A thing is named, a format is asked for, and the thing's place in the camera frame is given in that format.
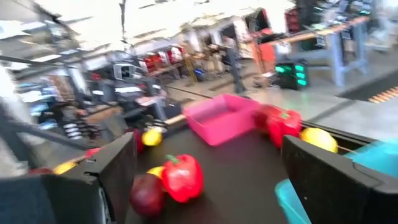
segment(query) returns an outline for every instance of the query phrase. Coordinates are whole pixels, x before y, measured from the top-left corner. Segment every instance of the light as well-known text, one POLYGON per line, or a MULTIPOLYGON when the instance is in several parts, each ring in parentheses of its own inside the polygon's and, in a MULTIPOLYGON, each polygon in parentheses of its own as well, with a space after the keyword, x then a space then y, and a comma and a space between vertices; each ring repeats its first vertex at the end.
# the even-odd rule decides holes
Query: light
POLYGON ((304 80, 297 80, 297 83, 300 85, 307 85, 307 82, 304 80))
POLYGON ((298 72, 304 72, 304 67, 301 66, 301 65, 296 65, 294 68, 295 68, 296 71, 298 71, 298 72))
POLYGON ((296 73, 296 76, 299 78, 305 78, 304 73, 301 73, 301 72, 296 73))
POLYGON ((285 69, 282 67, 275 67, 275 71, 280 72, 280 73, 284 73, 285 69))

